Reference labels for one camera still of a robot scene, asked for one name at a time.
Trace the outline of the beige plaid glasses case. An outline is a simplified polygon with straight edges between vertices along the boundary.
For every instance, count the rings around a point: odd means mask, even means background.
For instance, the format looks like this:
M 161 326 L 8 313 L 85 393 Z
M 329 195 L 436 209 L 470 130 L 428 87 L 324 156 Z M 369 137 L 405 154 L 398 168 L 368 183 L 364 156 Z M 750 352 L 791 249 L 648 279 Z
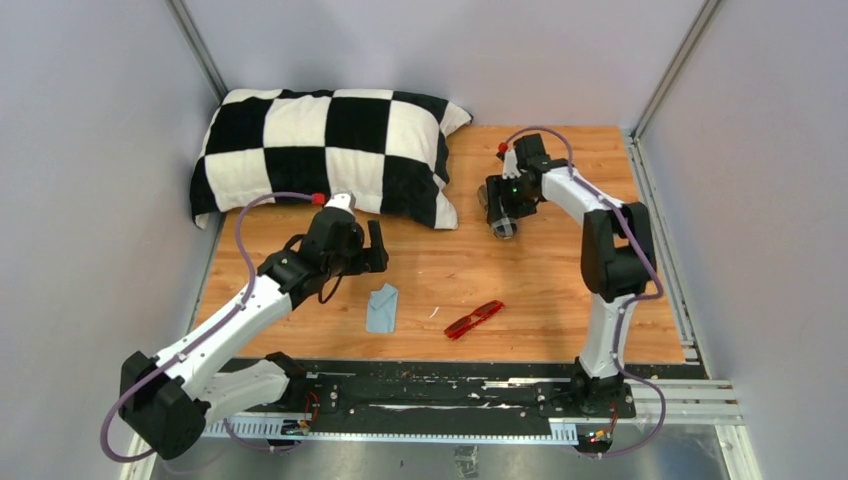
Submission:
M 493 235 L 503 240 L 513 238 L 517 233 L 516 220 L 503 212 L 502 205 L 497 199 L 492 199 L 486 185 L 478 188 L 477 198 Z

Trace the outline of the light blue cleaning cloth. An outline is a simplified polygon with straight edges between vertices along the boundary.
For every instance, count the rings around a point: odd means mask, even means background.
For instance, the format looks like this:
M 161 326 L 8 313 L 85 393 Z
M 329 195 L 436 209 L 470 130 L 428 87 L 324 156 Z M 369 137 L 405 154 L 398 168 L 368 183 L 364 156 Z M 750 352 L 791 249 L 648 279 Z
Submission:
M 370 293 L 365 328 L 368 333 L 392 334 L 396 328 L 398 290 L 385 283 L 379 290 Z

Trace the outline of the red sunglasses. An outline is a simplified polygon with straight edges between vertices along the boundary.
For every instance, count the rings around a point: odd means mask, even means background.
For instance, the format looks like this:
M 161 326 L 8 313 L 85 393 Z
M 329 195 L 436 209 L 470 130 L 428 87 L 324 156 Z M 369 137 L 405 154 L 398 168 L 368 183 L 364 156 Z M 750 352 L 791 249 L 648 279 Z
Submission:
M 471 313 L 459 318 L 444 330 L 444 335 L 451 339 L 457 340 L 467 334 L 474 328 L 485 323 L 492 316 L 497 314 L 505 307 L 504 303 L 499 300 L 493 300 L 477 307 Z

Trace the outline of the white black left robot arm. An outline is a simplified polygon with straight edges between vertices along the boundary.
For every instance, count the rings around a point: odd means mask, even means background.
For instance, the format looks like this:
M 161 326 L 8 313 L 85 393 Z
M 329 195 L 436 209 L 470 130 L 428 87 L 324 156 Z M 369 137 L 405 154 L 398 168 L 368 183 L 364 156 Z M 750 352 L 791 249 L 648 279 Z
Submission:
M 259 266 L 248 267 L 247 284 L 213 316 L 153 356 L 137 351 L 122 364 L 120 396 L 101 436 L 120 417 L 163 460 L 186 453 L 207 426 L 249 408 L 271 403 L 298 411 L 306 386 L 298 365 L 276 352 L 253 365 L 224 373 L 247 343 L 274 322 L 317 296 L 328 301 L 326 283 L 388 267 L 381 225 L 361 226 L 348 207 L 327 206 L 306 233 L 290 238 Z

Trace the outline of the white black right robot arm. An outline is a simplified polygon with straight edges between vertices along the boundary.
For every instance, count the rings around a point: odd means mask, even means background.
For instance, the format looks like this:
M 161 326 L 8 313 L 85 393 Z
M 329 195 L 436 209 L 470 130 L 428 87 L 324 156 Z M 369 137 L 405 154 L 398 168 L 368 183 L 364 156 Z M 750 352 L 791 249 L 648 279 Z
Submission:
M 592 295 L 586 342 L 575 360 L 567 390 L 547 394 L 543 407 L 568 406 L 596 417 L 625 394 L 621 349 L 635 306 L 659 281 L 648 208 L 603 192 L 574 166 L 552 158 L 541 129 L 526 128 L 501 143 L 503 169 L 478 191 L 493 234 L 510 239 L 519 219 L 551 202 L 582 229 L 580 273 Z

